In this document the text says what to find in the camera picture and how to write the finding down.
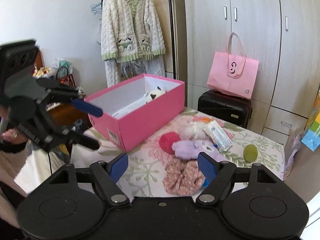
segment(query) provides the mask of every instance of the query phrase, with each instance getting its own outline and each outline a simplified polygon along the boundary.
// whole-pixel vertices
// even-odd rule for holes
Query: red pom-pom
[[[159,146],[165,152],[174,155],[174,150],[172,150],[172,144],[178,141],[181,141],[181,139],[176,132],[165,133],[159,139]]]

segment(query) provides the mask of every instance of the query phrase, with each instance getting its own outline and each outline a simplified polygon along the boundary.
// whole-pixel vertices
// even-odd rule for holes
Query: green ball
[[[243,150],[243,158],[248,163],[253,163],[258,158],[258,149],[255,145],[249,144]]]

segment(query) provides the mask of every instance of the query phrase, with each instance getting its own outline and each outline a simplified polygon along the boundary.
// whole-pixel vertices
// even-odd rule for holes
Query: table
[[[181,132],[182,129],[190,125],[190,121],[196,120],[199,117],[209,117],[212,120],[217,120],[220,126],[233,136],[232,146],[224,153],[227,160],[235,163],[238,167],[250,168],[252,164],[247,163],[243,159],[243,150],[248,144],[254,144],[258,149],[258,159],[256,162],[262,163],[278,176],[278,178],[283,179],[283,145],[242,127],[216,119],[193,109],[185,108],[177,117],[128,153],[128,169],[118,181],[117,185],[130,200],[135,196],[174,197],[174,195],[170,195],[165,191],[162,183],[166,176],[164,167],[171,158],[171,155],[159,147],[159,138],[164,133],[170,131]],[[81,145],[74,145],[71,153],[71,163],[73,163],[76,168],[89,167],[91,163],[99,160],[109,162],[123,152],[113,143],[106,140],[94,128],[87,130],[85,135],[99,140],[101,147],[99,150],[93,151]],[[79,184],[79,186],[92,191],[90,184]],[[246,186],[247,183],[236,183],[234,191]],[[200,191],[194,194],[193,198],[195,199],[199,194]]]

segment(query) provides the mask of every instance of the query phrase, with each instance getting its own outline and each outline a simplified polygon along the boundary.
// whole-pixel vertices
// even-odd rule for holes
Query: pink tote bag
[[[209,73],[207,85],[223,94],[251,99],[256,81],[259,61],[247,58],[241,42],[242,56],[231,54],[231,39],[237,34],[231,33],[227,53],[216,52]]]

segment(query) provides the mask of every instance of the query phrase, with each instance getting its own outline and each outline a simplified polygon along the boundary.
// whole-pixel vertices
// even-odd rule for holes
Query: colorful box
[[[166,91],[149,103],[153,90]],[[184,82],[142,74],[88,96],[85,101],[103,109],[103,116],[89,115],[93,127],[125,152],[162,128],[184,109]]]
[[[301,142],[310,150],[315,151],[320,145],[320,90],[313,104],[313,108]]]

